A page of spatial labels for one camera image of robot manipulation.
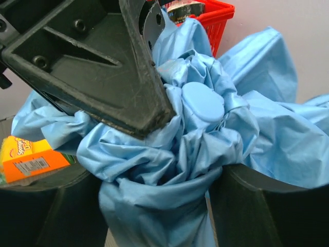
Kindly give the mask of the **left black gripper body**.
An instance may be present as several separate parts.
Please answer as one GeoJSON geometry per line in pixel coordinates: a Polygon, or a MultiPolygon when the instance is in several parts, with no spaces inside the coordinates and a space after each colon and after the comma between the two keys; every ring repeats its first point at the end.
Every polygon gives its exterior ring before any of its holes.
{"type": "Polygon", "coordinates": [[[77,89],[109,89],[121,83],[121,69],[107,55],[119,55],[118,1],[2,1],[1,12],[21,34],[47,23],[16,53],[77,89]]]}

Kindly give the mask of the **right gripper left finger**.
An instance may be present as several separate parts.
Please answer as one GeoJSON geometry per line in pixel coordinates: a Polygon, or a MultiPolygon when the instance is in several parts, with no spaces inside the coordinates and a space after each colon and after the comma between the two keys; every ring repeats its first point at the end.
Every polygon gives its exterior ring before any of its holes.
{"type": "Polygon", "coordinates": [[[1,188],[1,246],[104,246],[100,185],[75,164],[28,186],[1,188]]]}

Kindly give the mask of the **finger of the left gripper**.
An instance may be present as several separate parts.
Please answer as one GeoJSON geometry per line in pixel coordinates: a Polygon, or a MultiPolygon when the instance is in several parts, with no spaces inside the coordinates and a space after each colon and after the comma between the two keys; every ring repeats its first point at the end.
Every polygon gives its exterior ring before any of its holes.
{"type": "Polygon", "coordinates": [[[150,51],[165,28],[162,8],[170,2],[144,1],[139,15],[139,32],[150,51]]]}
{"type": "Polygon", "coordinates": [[[143,139],[175,112],[152,52],[158,1],[2,1],[1,68],[58,110],[143,139]]]}

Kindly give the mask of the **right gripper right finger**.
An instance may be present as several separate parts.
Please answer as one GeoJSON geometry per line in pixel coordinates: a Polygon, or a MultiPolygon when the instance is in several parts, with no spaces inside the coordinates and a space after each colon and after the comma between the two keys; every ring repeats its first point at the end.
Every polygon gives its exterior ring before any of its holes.
{"type": "Polygon", "coordinates": [[[219,246],[328,246],[328,185],[306,189],[245,165],[209,189],[219,246]]]}

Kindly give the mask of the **light blue folding umbrella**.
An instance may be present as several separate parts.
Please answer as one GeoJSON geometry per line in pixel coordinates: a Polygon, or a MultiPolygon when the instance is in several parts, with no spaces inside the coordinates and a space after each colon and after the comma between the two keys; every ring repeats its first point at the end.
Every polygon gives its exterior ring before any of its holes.
{"type": "Polygon", "coordinates": [[[138,140],[31,92],[11,133],[47,140],[101,179],[118,246],[215,246],[205,199],[224,166],[305,188],[328,183],[328,95],[295,102],[296,71],[271,27],[215,59],[199,21],[165,22],[153,58],[176,114],[163,129],[138,140]]]}

